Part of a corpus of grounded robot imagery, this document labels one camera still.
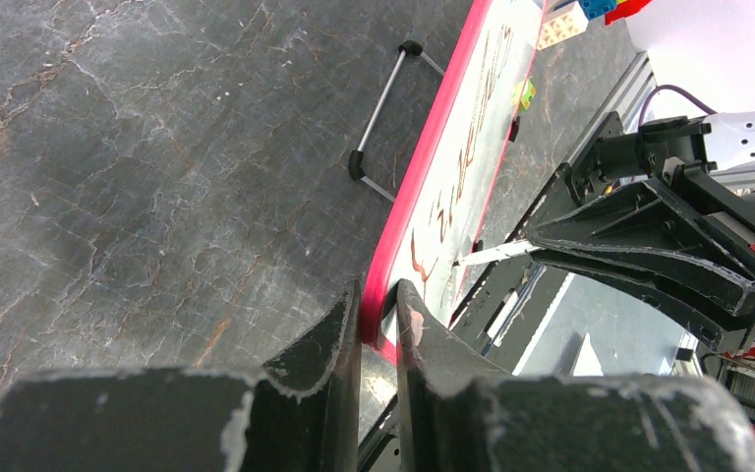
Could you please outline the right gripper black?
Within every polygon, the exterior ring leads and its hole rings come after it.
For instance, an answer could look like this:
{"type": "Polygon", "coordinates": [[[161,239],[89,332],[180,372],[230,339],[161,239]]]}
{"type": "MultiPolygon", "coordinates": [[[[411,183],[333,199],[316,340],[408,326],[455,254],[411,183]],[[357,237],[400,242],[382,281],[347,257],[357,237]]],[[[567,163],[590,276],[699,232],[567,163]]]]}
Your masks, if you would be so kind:
{"type": "Polygon", "coordinates": [[[718,171],[671,157],[664,182],[528,227],[540,247],[531,258],[644,302],[714,351],[737,351],[755,340],[755,164],[718,171]]]}

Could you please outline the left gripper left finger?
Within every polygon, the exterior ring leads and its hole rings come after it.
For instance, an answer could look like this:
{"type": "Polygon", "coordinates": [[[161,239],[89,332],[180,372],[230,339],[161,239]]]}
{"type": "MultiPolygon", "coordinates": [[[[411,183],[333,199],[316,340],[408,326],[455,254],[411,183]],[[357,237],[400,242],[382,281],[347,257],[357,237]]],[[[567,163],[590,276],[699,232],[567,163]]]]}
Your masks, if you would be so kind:
{"type": "Polygon", "coordinates": [[[0,471],[352,471],[361,289],[262,364],[40,372],[0,401],[0,471]]]}

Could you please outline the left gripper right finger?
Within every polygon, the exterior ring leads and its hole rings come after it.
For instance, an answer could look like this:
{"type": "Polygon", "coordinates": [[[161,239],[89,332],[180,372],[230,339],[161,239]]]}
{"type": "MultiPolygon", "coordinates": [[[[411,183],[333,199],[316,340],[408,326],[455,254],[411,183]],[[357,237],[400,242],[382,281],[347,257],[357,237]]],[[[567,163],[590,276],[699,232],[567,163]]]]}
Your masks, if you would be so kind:
{"type": "Polygon", "coordinates": [[[516,377],[396,287],[405,471],[755,471],[755,432],[706,378],[516,377]]]}

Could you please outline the white whiteboard marker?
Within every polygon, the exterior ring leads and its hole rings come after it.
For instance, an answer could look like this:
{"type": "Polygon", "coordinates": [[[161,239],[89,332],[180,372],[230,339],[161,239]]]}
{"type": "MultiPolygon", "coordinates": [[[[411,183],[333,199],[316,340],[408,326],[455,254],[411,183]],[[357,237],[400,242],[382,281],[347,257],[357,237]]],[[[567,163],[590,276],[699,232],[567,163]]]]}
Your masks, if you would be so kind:
{"type": "Polygon", "coordinates": [[[511,259],[521,255],[539,251],[540,247],[533,245],[527,239],[502,243],[457,259],[454,266],[478,266],[511,259]]]}

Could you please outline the whiteboard with pink frame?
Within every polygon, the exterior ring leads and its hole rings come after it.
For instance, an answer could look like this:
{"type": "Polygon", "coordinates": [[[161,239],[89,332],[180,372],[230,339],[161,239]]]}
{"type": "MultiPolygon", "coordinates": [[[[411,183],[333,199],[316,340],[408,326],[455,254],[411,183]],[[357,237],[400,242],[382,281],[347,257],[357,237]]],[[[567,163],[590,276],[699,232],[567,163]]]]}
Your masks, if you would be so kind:
{"type": "Polygon", "coordinates": [[[380,235],[363,287],[362,341],[396,361],[395,288],[411,281],[449,325],[494,181],[515,137],[547,4],[475,1],[380,235]]]}

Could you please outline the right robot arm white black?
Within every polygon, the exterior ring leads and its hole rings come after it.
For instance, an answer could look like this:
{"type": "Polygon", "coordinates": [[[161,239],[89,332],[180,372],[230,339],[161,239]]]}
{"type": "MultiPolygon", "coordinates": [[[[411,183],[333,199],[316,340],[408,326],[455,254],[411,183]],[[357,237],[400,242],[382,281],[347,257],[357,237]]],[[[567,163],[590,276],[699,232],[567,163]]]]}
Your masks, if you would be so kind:
{"type": "Polygon", "coordinates": [[[525,229],[534,261],[667,315],[714,351],[755,341],[755,192],[713,178],[755,118],[656,120],[594,140],[565,171],[567,213],[525,229]]]}

